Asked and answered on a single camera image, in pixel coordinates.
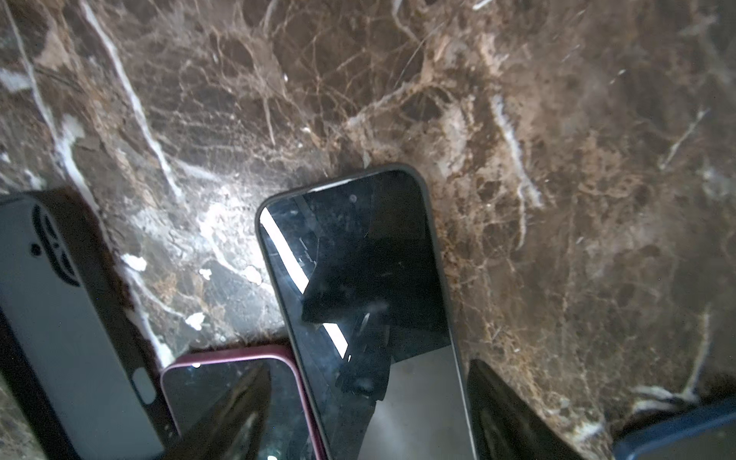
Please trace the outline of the silver-edged black phone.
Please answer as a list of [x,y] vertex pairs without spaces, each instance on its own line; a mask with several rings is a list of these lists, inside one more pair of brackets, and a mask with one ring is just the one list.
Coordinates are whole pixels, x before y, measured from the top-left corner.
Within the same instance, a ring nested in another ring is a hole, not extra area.
[[255,227],[330,459],[473,459],[429,190],[389,164],[267,199]]

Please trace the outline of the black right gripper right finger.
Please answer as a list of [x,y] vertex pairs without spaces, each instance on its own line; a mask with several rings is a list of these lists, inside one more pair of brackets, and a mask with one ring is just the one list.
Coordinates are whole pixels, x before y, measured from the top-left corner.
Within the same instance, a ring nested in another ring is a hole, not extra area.
[[470,361],[467,396],[480,459],[581,457],[482,360]]

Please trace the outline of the black phone with pink case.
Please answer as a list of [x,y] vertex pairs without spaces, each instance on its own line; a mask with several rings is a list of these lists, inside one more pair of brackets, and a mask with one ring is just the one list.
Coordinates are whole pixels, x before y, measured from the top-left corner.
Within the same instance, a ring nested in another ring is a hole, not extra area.
[[160,376],[177,437],[164,459],[324,459],[286,345],[198,352]]

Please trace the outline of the blue-edged phone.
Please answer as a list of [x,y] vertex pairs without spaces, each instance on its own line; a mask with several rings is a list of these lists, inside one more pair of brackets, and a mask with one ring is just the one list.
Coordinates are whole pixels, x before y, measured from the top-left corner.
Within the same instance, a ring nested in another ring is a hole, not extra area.
[[734,459],[735,397],[633,431],[613,445],[614,459]]

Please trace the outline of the black phone case with camera hole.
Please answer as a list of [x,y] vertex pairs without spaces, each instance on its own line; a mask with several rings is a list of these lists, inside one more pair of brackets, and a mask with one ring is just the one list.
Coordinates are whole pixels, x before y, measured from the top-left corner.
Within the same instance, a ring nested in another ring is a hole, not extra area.
[[50,459],[156,459],[174,439],[84,210],[1,201],[1,373]]

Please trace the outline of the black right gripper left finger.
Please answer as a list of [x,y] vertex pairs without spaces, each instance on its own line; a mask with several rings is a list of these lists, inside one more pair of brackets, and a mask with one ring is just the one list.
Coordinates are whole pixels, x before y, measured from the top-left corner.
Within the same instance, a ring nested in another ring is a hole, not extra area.
[[271,400],[271,375],[258,364],[228,390],[165,459],[256,459]]

